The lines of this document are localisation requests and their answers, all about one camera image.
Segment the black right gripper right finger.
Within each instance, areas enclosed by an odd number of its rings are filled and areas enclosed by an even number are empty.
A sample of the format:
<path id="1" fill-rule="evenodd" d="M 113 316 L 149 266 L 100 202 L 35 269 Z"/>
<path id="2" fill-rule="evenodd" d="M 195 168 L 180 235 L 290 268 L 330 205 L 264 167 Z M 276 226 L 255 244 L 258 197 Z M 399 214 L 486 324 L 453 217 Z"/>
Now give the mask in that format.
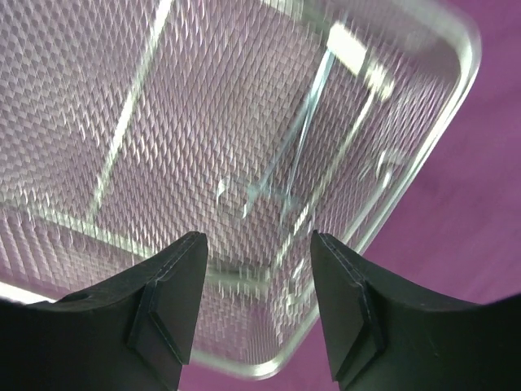
<path id="1" fill-rule="evenodd" d="M 520 298 L 475 304 L 405 279 L 314 232 L 314 287 L 342 390 L 517 390 Z"/>

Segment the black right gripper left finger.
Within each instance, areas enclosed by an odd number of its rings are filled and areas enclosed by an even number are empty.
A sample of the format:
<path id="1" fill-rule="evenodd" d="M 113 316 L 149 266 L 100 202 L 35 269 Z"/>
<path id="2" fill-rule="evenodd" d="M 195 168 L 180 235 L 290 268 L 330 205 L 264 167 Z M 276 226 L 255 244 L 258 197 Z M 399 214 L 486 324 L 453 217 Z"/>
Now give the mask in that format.
<path id="1" fill-rule="evenodd" d="M 1 303 L 4 390 L 175 390 L 190 361 L 208 241 L 190 232 L 59 301 Z"/>

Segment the purple surgical drape cloth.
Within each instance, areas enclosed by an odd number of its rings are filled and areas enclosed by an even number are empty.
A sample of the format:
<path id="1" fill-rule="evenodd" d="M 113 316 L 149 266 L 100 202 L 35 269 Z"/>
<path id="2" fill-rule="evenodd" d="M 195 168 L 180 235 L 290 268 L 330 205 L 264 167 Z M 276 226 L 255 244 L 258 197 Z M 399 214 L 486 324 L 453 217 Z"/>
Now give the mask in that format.
<path id="1" fill-rule="evenodd" d="M 520 4 L 447 1 L 479 30 L 471 91 L 366 257 L 443 294 L 520 290 Z"/>

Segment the wire mesh instrument tray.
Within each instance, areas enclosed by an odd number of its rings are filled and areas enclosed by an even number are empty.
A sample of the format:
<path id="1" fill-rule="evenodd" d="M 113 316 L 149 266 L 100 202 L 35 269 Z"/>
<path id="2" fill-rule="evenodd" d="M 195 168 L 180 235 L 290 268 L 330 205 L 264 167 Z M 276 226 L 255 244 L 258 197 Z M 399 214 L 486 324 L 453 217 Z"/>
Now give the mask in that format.
<path id="1" fill-rule="evenodd" d="M 443 1 L 4 1 L 1 292 L 53 301 L 208 237 L 191 359 L 278 373 L 317 321 L 313 231 L 364 251 L 476 78 L 474 23 Z M 334 64 L 291 189 L 244 219 L 343 21 L 394 78 L 379 99 Z"/>

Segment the steel surgical forceps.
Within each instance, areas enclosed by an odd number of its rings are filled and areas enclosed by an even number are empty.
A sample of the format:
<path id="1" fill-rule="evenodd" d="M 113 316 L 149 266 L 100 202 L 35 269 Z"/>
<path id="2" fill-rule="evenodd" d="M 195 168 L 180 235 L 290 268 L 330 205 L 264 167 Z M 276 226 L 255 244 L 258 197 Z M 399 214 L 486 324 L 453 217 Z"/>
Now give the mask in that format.
<path id="1" fill-rule="evenodd" d="M 373 55 L 372 50 L 358 39 L 345 22 L 335 21 L 329 27 L 326 51 L 303 103 L 303 117 L 295 122 L 298 142 L 283 192 L 281 219 L 284 219 L 292 209 L 291 189 L 296 179 L 296 171 L 322 92 L 334 64 L 342 67 L 343 75 L 349 76 L 355 83 L 375 92 L 381 100 L 388 99 L 394 90 L 394 78 L 388 75 L 386 67 Z"/>

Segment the steel surgical scissors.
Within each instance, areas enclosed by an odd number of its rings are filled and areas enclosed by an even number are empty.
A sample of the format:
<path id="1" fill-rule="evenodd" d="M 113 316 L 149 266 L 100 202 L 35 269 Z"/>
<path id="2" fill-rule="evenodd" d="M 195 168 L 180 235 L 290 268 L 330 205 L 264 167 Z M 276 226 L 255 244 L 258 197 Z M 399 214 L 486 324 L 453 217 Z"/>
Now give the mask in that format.
<path id="1" fill-rule="evenodd" d="M 259 199 L 267 198 L 282 201 L 282 216 L 288 215 L 293 203 L 291 188 L 300 158 L 334 62 L 332 52 L 325 51 L 302 103 L 283 134 L 281 145 L 277 147 L 260 177 L 255 181 L 248 181 L 245 178 L 228 176 L 219 182 L 216 190 L 218 211 L 244 219 L 252 212 Z"/>

